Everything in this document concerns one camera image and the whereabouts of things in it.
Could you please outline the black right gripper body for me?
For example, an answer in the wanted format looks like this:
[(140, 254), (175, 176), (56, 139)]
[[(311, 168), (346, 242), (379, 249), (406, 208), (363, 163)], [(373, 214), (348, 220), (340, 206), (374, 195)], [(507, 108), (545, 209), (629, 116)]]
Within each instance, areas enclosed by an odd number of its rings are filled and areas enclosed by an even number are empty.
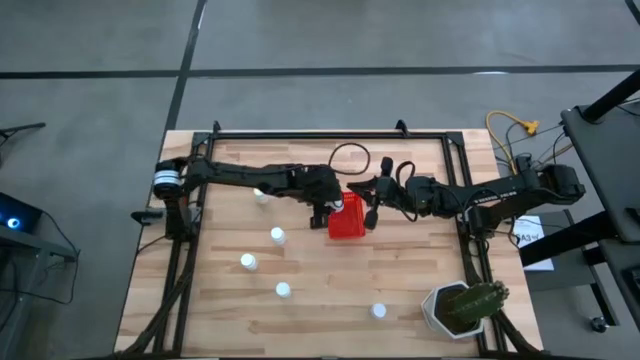
[(403, 200), (405, 195), (396, 180), (391, 176), (394, 162), (390, 157), (383, 157), (380, 168), (381, 174), (378, 182), (373, 190), (377, 198), (374, 201), (365, 201), (368, 210), (364, 218), (364, 227), (366, 229), (375, 229), (378, 222), (378, 209), (380, 206), (386, 206), (400, 211), (405, 217), (408, 217)]

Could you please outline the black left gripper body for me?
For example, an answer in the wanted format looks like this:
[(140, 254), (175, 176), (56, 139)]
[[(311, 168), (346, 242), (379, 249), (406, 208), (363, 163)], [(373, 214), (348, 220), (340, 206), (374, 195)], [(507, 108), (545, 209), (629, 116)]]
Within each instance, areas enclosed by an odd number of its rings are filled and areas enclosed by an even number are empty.
[(331, 192), (342, 192), (335, 171), (328, 165), (308, 166), (299, 177), (299, 187), (301, 201), (312, 207), (310, 228), (327, 228), (329, 217), (325, 210), (327, 196)]

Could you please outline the red plastic basket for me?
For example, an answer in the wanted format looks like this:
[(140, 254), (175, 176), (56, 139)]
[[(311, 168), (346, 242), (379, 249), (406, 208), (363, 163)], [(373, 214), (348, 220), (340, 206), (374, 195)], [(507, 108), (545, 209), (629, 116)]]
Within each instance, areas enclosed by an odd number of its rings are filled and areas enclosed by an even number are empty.
[(363, 201), (353, 192), (343, 193), (343, 210), (328, 218), (328, 234), (333, 240), (360, 238), (365, 235)]

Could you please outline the white hexagonal plant pot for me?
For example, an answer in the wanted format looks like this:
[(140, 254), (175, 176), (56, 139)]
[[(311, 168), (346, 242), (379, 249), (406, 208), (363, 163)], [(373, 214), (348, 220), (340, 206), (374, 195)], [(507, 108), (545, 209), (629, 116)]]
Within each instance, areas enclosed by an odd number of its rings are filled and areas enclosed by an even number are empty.
[(445, 286), (434, 288), (423, 300), (421, 303), (422, 314), (426, 324), (433, 331), (453, 340), (473, 337), (484, 331), (484, 323), (482, 320), (460, 325), (454, 320), (445, 319), (445, 301), (468, 288), (469, 286), (464, 281), (456, 281)]

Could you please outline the green cactus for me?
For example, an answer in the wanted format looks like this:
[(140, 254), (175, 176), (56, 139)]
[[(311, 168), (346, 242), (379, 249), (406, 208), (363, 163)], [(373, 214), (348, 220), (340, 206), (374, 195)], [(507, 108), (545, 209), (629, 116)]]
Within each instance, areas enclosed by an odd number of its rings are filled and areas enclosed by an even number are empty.
[(446, 314), (458, 323), (473, 324), (501, 310), (509, 295), (501, 281), (477, 283), (448, 300)]

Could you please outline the white paper sheet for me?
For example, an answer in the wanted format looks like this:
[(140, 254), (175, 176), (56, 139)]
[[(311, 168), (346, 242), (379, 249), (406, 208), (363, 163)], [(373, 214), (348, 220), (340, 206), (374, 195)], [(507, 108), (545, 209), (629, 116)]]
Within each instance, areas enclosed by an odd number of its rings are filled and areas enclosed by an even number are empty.
[[(523, 215), (515, 220), (513, 234), (519, 249), (524, 248), (540, 239), (544, 234), (542, 221), (539, 216)], [(553, 271), (551, 259), (545, 259), (524, 267), (525, 271)]]

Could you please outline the black side table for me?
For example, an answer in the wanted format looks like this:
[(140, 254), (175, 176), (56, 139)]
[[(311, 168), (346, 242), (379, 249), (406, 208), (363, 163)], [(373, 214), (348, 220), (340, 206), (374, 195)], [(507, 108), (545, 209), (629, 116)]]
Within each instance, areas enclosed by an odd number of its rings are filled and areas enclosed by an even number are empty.
[(640, 116), (576, 106), (561, 119), (604, 210), (525, 246), (522, 263), (594, 243), (585, 262), (608, 265), (640, 331)]

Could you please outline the black stand pole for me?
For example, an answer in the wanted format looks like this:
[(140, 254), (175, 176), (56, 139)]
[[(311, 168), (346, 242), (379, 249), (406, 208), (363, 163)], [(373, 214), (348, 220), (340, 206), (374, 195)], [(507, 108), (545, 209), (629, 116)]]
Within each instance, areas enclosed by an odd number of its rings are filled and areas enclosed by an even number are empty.
[(583, 119), (588, 123), (596, 123), (614, 107), (620, 105), (637, 91), (640, 91), (640, 69), (631, 73), (627, 78), (583, 110)]

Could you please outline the black computer with blue light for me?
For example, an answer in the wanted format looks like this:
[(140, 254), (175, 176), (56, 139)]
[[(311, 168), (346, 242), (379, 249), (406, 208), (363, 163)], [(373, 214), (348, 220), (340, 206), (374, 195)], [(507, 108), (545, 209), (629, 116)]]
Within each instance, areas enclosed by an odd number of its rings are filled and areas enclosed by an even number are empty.
[(34, 234), (42, 210), (0, 192), (0, 225), (10, 230)]

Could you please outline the grey metal stand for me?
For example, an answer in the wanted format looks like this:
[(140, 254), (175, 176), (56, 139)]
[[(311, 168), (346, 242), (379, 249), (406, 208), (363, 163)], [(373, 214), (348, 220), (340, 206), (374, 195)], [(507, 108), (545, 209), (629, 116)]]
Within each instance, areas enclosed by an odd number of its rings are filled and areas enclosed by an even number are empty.
[(78, 254), (73, 248), (5, 227), (0, 227), (0, 249), (16, 255), (16, 264), (20, 263), (20, 257), (31, 260), (31, 268), (24, 275), (18, 275), (18, 286), (10, 282), (8, 293), (13, 303), (9, 306), (5, 325), (4, 321), (0, 321), (0, 360), (12, 360), (35, 298), (38, 276), (47, 266), (49, 258), (57, 256), (66, 262), (76, 262)]

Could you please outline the black stand leg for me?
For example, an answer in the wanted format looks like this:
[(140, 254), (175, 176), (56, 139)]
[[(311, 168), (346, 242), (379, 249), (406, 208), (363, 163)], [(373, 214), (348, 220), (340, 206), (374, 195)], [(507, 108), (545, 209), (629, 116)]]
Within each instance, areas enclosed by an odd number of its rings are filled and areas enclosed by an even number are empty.
[(21, 131), (41, 129), (41, 128), (44, 128), (45, 126), (46, 126), (46, 124), (44, 122), (39, 122), (39, 123), (33, 123), (33, 124), (28, 124), (28, 125), (22, 125), (22, 126), (16, 126), (16, 127), (9, 127), (9, 128), (0, 129), (0, 148), (9, 139), (11, 139), (14, 135), (16, 135), (17, 133), (19, 133)]

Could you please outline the black metal table frame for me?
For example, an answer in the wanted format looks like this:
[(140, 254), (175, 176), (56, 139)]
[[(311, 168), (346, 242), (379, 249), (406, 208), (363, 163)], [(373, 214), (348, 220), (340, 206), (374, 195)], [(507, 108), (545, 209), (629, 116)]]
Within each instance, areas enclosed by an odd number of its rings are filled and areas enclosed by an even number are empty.
[[(221, 162), (263, 166), (315, 164), (360, 170), (372, 177), (380, 160), (410, 160), (421, 175), (441, 182), (480, 183), (498, 177), (488, 133), (483, 129), (347, 131), (220, 131), (202, 142), (195, 131), (172, 131), (161, 155), (169, 159), (198, 152)], [(114, 347), (116, 360), (183, 358), (361, 358), (474, 357), (493, 348), (494, 333), (452, 340), (431, 330), (420, 305), (434, 287), (464, 276), (455, 224), (427, 218), (408, 222), (384, 209), (378, 227), (360, 239), (333, 241), (309, 226), (310, 209), (289, 199), (255, 202), (252, 191), (213, 185), (202, 197), (203, 229), (193, 254), (187, 308), (175, 307), (170, 325), (182, 325), (181, 344), (166, 339), (162, 350), (134, 353), (130, 347), (158, 310), (166, 283), (191, 252), (162, 239), (164, 227), (144, 229)], [(277, 246), (270, 231), (280, 227)], [(250, 253), (255, 271), (240, 262)], [(279, 282), (292, 295), (281, 298)], [(369, 313), (383, 303), (387, 315)]]

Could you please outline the black clamp bracket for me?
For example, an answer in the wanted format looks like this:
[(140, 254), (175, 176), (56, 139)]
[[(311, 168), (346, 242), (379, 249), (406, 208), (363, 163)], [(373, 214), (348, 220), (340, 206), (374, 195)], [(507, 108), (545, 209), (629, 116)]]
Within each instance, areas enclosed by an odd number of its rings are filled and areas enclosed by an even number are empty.
[(142, 226), (148, 226), (161, 221), (165, 216), (164, 209), (147, 208), (141, 211), (134, 211), (130, 214), (131, 218)]

